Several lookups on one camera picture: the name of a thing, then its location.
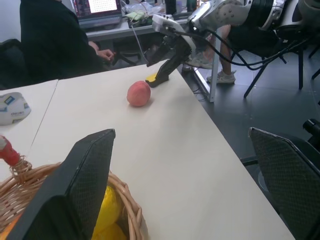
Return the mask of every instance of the wicker basket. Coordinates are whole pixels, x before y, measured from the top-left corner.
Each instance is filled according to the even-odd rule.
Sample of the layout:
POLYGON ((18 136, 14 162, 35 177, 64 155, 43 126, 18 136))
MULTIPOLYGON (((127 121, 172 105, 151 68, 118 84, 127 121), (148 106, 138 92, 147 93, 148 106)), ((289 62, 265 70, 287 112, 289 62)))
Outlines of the wicker basket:
MULTIPOLYGON (((31 163, 21 156, 15 166, 10 167, 12 176, 0 183, 0 233, 27 207, 48 175, 60 165, 49 164, 32 169, 31 163)), ((123 205, 123 213, 127 215, 124 231, 130 240, 144 240, 142 231, 143 215, 141 207, 130 194, 128 185, 116 175, 109 172, 108 185, 115 188, 123 205)))

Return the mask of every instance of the laptop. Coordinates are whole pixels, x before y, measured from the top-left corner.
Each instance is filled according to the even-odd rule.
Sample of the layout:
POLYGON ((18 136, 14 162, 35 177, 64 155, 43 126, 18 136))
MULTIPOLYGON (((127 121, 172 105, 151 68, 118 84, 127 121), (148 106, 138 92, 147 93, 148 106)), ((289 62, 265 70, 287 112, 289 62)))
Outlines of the laptop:
POLYGON ((120 0, 72 0, 82 29, 115 27, 121 22, 120 0))

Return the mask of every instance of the black clothing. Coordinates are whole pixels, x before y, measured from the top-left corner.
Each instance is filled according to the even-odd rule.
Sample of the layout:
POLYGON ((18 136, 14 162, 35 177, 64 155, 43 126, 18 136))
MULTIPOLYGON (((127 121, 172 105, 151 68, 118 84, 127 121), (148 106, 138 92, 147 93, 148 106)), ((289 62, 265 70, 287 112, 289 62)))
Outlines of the black clothing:
POLYGON ((227 39, 234 48, 246 50, 256 55, 259 55, 262 48, 272 49, 279 40, 272 30, 264 31, 257 27, 252 28, 245 25, 231 26, 227 39))
POLYGON ((21 0, 21 43, 34 83, 104 70, 76 15, 57 0, 21 0))

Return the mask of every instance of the orange object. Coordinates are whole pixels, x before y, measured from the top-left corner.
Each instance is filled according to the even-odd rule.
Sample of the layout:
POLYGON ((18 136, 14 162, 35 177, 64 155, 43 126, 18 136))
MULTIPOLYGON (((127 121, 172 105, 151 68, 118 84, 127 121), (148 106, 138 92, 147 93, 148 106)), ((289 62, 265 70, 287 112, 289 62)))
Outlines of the orange object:
POLYGON ((135 107, 147 104, 151 96, 151 89, 145 81, 137 81, 129 87, 126 99, 135 107))
POLYGON ((19 214, 4 230, 0 233, 0 240, 6 240, 11 230, 14 228, 16 223, 18 222, 21 214, 19 214))

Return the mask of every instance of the cable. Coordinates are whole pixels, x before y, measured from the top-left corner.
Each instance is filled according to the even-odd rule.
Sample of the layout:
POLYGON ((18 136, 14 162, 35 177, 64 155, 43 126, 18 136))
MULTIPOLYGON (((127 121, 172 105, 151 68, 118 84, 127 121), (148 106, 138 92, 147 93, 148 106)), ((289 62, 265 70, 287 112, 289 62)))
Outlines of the cable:
MULTIPOLYGON (((222 39, 216 32, 214 31, 211 31, 211 30, 208 30, 208 32, 210 32, 211 34, 213 34, 216 38, 218 38, 223 44, 225 44, 229 49, 231 49, 240 59, 242 58, 242 56, 239 54, 239 52, 237 52, 236 50, 234 50, 224 39, 222 39)), ((252 66, 252 65, 256 65, 256 64, 261 64, 261 63, 265 63, 265 62, 268 62, 269 60, 272 59, 272 61, 274 60, 273 58, 278 58, 279 56, 281 56, 282 54, 285 54, 286 50, 288 50, 289 48, 293 49, 293 48, 296 48, 304 43, 306 43, 307 41, 311 40, 315 35, 312 35, 311 37, 305 39, 303 42, 297 44, 296 46, 293 46, 295 43, 297 43, 297 40, 293 41, 292 43, 290 43, 286 48, 284 48, 283 50, 281 50, 280 52, 270 56, 270 57, 267 57, 265 58, 264 60, 261 60, 261 61, 258 61, 258 62, 254 62, 254 63, 249 63, 248 65, 249 66, 252 66)))
MULTIPOLYGON (((202 38, 201 36, 198 36, 196 34, 192 34, 192 33, 186 33, 186 32, 178 32, 178 31, 175 31, 173 29, 173 32, 178 34, 178 35, 182 35, 182 36, 188 36, 188 37, 191 37, 191 38, 194 38, 194 39, 198 39, 200 40, 201 42, 205 42, 205 44, 207 44, 211 49, 213 49, 213 51, 215 53, 217 53, 219 55, 219 57, 221 57, 222 59, 224 59, 225 61, 229 62, 230 64, 234 64, 234 65, 237 65, 237 66, 246 66, 248 69, 250 70, 258 70, 258 69, 261 69, 263 68, 264 66, 266 66, 267 64, 271 63, 273 60, 275 60, 276 58, 278 58, 279 56, 282 56, 283 54, 289 52, 290 50, 294 49, 294 48, 297 48, 303 44, 305 44, 307 41, 310 41, 315 35, 307 38, 306 40, 298 43, 297 45, 294 45, 297 43, 297 41, 293 41, 291 44, 289 44, 286 48, 284 48, 283 50, 281 50, 280 52, 278 52, 277 54, 274 54, 262 61, 258 61, 258 62, 254 62, 254 63, 247 63, 244 58, 237 52, 237 51, 234 51, 234 53, 241 59, 241 61, 243 63, 237 63, 237 62, 233 62, 231 60, 229 60, 228 58, 226 58, 223 54, 221 54, 209 41, 205 40, 204 38, 202 38), (257 64, 262 64, 260 65, 259 67, 250 67, 250 66, 253 66, 253 65, 257 65, 257 64)), ((215 32, 211 32, 212 34, 214 34, 222 43, 224 43, 228 48, 231 48, 230 45, 224 41, 220 36, 218 36, 215 32)))
POLYGON ((208 97, 208 94, 200 89, 199 84, 198 84, 198 86, 197 86, 197 89, 195 89, 195 90, 192 90, 192 89, 191 89, 191 91, 192 91, 192 93, 193 93, 196 97, 197 97, 197 95, 202 95, 202 96, 203 96, 202 99, 198 99, 198 98, 197 98, 197 100, 198 100, 199 102, 205 101, 206 98, 208 97))
POLYGON ((133 25, 133 24, 138 24, 139 23, 139 20, 137 20, 136 22, 133 22, 133 20, 136 18, 136 16, 138 16, 138 15, 141 15, 141 16, 146 16, 145 14, 141 14, 141 13, 139 13, 139 12, 136 12, 136 11, 133 11, 133 13, 135 13, 135 16, 133 17, 133 18, 131 18, 131 20, 130 20, 130 24, 131 25, 133 25))
POLYGON ((144 51, 142 51, 142 47, 141 47, 141 45, 140 45, 140 42, 139 42, 138 36, 137 36, 137 34, 136 34, 136 31, 135 31, 135 29, 134 29, 134 26, 131 25, 131 28, 132 28, 133 34, 134 34, 134 36, 135 36, 135 39, 136 39, 136 41, 137 41, 137 43, 138 43, 138 45, 139 45, 141 54, 142 54, 144 60, 146 61, 146 63, 148 64, 149 61, 146 59, 145 54, 144 54, 144 51))
POLYGON ((210 48, 212 48, 214 50, 215 53, 217 53, 222 59, 224 59, 225 61, 231 63, 231 64, 234 64, 234 65, 237 65, 237 66, 246 66, 247 68, 249 68, 250 70, 258 70, 258 69, 261 69, 263 68, 265 65, 271 63, 273 60, 275 60, 277 57, 287 53, 291 48, 290 45, 288 47, 286 47, 285 49, 283 49, 282 51, 280 51, 279 53, 265 59, 265 60, 262 60, 262 61, 258 61, 258 62, 254 62, 254 63, 247 63, 243 57, 235 51, 235 54, 241 59, 241 61, 243 63, 237 63, 237 62, 233 62, 231 60, 229 60, 228 58, 226 58, 223 54, 221 54, 214 46, 212 46, 212 44, 210 42, 208 42, 207 40, 203 39, 202 37, 196 35, 196 34, 192 34, 192 33, 186 33, 186 32, 176 32, 176 34, 178 35, 183 35, 183 36, 189 36, 189 37, 192 37, 192 38, 195 38, 195 39, 199 39, 200 41, 202 42, 205 42, 210 48), (252 65, 257 65, 257 64, 260 64, 260 63, 263 63, 261 66, 259 67, 250 67, 252 65))

